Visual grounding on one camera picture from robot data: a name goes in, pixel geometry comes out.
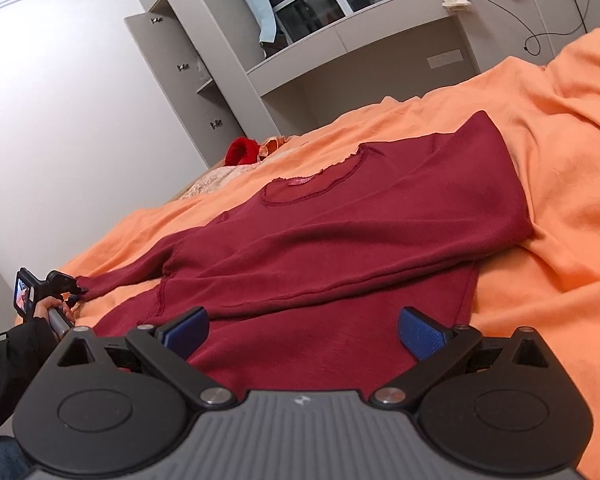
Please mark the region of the person's left hand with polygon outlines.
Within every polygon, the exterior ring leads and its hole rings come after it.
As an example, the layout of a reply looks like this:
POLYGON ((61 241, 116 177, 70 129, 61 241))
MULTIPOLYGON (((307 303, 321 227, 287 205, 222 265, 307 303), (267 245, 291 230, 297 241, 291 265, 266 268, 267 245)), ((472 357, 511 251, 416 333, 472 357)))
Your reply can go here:
POLYGON ((33 316, 47 321, 50 318, 48 316, 50 311, 53 310, 61 312, 65 319, 70 323, 74 322, 74 315, 68 304, 66 304, 64 300, 55 297, 46 297, 40 300, 34 307, 33 316))

